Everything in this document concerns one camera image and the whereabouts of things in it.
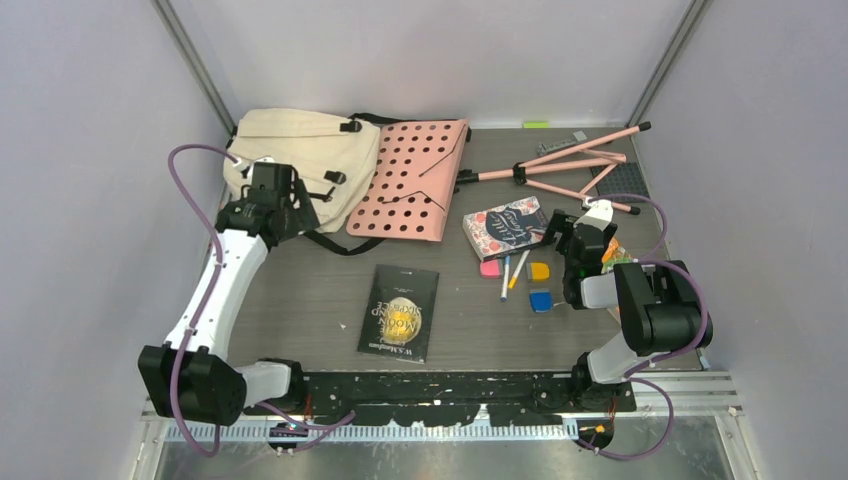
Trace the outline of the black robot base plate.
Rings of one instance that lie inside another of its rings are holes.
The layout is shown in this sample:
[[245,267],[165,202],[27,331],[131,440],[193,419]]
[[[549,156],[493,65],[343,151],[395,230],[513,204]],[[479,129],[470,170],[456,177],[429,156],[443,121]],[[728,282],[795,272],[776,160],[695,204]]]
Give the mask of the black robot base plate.
[[487,413],[497,427],[552,425],[560,414],[633,412],[630,384],[591,386],[568,372],[311,372],[270,405],[329,425],[468,425]]

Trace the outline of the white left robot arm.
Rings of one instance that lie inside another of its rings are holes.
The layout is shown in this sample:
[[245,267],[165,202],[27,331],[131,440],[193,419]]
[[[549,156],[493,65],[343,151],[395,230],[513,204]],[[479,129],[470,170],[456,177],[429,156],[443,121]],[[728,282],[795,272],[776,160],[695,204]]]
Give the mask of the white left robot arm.
[[162,345],[140,353],[139,371],[158,415],[230,426],[262,401],[284,414],[305,405],[299,363],[266,358],[233,367],[227,354],[247,290],[270,250],[316,225],[294,167],[271,162],[253,167],[240,198],[217,214],[213,254],[177,325]]

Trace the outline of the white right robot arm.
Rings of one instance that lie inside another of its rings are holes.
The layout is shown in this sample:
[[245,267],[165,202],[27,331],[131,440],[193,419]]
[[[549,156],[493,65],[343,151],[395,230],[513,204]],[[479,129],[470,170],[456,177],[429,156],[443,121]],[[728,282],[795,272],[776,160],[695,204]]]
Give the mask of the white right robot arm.
[[575,310],[619,312],[620,331],[583,353],[567,381],[567,400],[596,410],[653,361],[708,346],[713,325],[702,293],[682,261],[618,263],[603,256],[617,227],[606,213],[577,217],[555,210],[542,242],[564,258],[563,296]]

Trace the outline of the beige canvas backpack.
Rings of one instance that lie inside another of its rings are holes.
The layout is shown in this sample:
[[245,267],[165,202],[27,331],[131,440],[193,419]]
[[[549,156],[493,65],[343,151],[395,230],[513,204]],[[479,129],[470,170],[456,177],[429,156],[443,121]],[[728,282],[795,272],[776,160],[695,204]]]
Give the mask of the beige canvas backpack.
[[376,172],[381,130],[362,120],[288,108],[248,111],[227,152],[223,178],[238,197],[259,162],[293,166],[320,221],[320,233],[334,233],[365,197]]

